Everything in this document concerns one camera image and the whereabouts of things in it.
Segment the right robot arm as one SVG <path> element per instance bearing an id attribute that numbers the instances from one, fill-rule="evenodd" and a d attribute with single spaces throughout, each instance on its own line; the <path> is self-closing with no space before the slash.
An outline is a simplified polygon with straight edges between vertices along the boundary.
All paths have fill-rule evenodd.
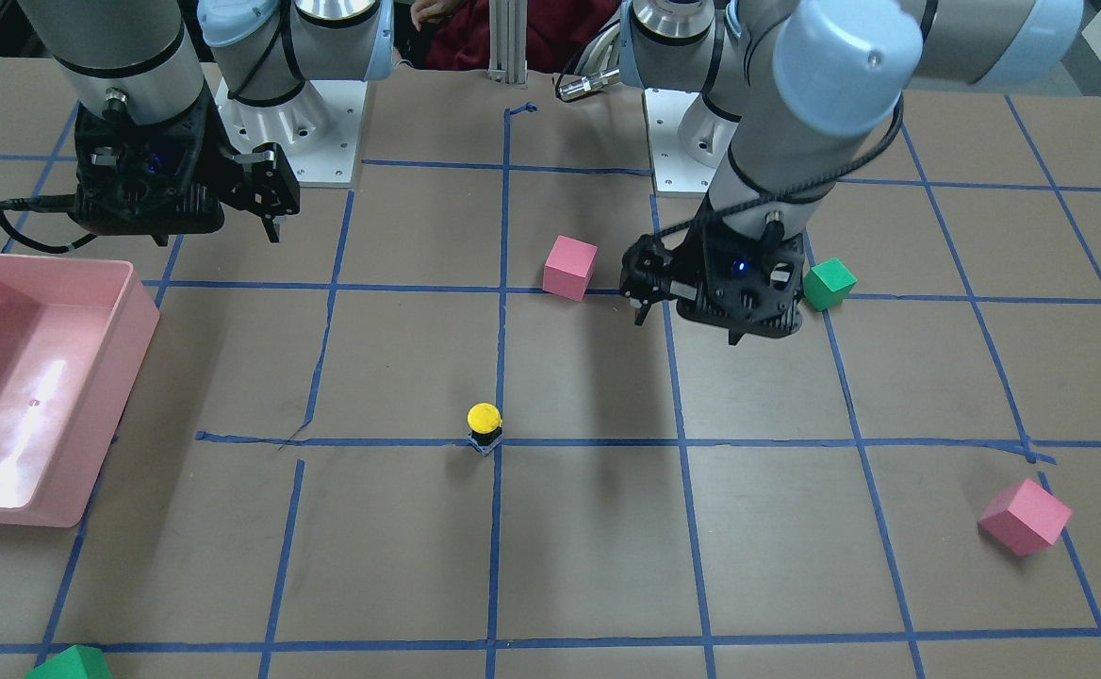
<path id="1" fill-rule="evenodd" d="M 394 66 L 391 1 L 200 1 L 205 78 L 176 1 L 22 1 L 79 98 L 76 186 L 0 201 L 25 248 L 65 254 L 99 237 L 207 236 L 224 211 L 255 215 L 271 243 L 301 209 L 297 158 L 338 146 L 318 83 L 383 80 Z"/>

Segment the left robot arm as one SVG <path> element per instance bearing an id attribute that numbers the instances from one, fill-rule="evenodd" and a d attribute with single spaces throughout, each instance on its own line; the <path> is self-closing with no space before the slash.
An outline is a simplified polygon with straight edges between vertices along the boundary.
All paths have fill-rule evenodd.
<path id="1" fill-rule="evenodd" d="M 744 335 L 797 331 L 806 226 L 836 180 L 898 136 L 914 77 L 1026 83 L 1079 34 L 1080 1 L 625 1 L 619 68 L 693 91 L 731 124 L 693 219 L 641 236 L 619 291 Z"/>

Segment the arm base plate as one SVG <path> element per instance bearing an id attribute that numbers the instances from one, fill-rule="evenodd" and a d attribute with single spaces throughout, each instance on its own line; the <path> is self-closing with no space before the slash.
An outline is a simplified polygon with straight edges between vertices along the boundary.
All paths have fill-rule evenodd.
<path id="1" fill-rule="evenodd" d="M 290 102 L 268 108 L 233 102 L 228 91 L 227 83 L 220 81 L 215 102 L 238 151 L 275 142 L 302 188 L 351 187 L 370 83 L 309 81 Z"/>
<path id="2" fill-rule="evenodd" d="M 698 91 L 644 91 L 655 191 L 700 197 L 715 180 L 735 122 L 715 113 Z"/>

